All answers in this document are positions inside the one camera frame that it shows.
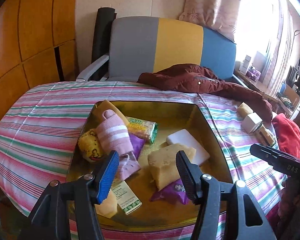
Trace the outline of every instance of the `gold tray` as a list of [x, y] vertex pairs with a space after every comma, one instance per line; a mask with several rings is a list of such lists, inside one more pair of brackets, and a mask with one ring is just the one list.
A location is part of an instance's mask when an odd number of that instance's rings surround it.
[[[111, 219], [98, 215], [101, 227], [120, 231], [159, 231], [194, 224], [199, 206], [193, 205], [191, 201], [187, 205], [179, 202], [172, 205], [165, 200], [149, 201], [156, 191], [156, 186], [149, 172], [147, 155], [153, 150], [167, 146], [165, 140], [168, 135], [186, 128], [210, 154], [209, 160], [203, 163], [201, 170], [219, 181], [232, 183], [222, 150], [199, 107], [194, 104], [169, 102], [113, 101], [112, 103], [125, 116], [158, 123], [158, 133], [154, 143], [152, 145], [146, 143], [141, 151], [138, 162], [142, 169], [126, 179], [142, 205], [128, 215], [118, 207], [118, 213]], [[81, 134], [97, 126], [97, 120], [90, 113]], [[93, 164], [81, 157], [76, 146], [67, 181], [76, 180], [91, 171]], [[220, 213], [224, 211], [225, 205], [221, 203]], [[73, 213], [70, 213], [70, 218], [75, 220]]]

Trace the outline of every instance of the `window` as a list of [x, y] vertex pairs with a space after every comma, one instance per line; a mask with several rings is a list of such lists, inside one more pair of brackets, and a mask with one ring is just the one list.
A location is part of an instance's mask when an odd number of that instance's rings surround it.
[[253, 60], [257, 51], [269, 57], [271, 41], [277, 38], [278, 17], [278, 0], [241, 0], [234, 34], [237, 61], [246, 55]]

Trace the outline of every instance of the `starfish pattern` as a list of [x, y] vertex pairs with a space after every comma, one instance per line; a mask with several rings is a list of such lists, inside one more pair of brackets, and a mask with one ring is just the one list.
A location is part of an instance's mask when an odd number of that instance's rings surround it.
[[198, 16], [200, 15], [200, 13], [196, 13], [194, 8], [192, 8], [192, 13], [187, 13], [187, 15], [190, 15], [191, 16], [191, 21], [197, 19], [199, 20]]

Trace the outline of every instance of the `maroon jacket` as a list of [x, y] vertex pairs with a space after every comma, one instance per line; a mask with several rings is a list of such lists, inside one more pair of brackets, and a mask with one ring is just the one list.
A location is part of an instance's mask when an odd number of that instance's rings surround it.
[[210, 69], [195, 64], [178, 64], [157, 73], [142, 73], [138, 83], [161, 90], [206, 93], [245, 102], [264, 122], [272, 120], [272, 106], [261, 94], [241, 85], [225, 82]]

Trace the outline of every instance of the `striped bedsheet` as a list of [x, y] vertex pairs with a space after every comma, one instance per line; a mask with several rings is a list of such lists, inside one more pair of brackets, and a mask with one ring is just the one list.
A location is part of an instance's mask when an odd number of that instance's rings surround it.
[[[221, 146], [233, 181], [244, 180], [265, 213], [278, 202], [285, 176], [250, 155], [251, 144], [258, 141], [241, 128], [237, 102], [129, 82], [59, 82], [29, 90], [0, 121], [0, 187], [24, 215], [29, 215], [51, 180], [65, 182], [85, 120], [93, 105], [105, 99], [198, 105]], [[224, 222], [221, 215], [217, 238], [222, 237]], [[192, 230], [193, 226], [146, 234], [104, 230], [104, 235], [106, 239], [188, 239]], [[76, 238], [73, 222], [71, 231]]]

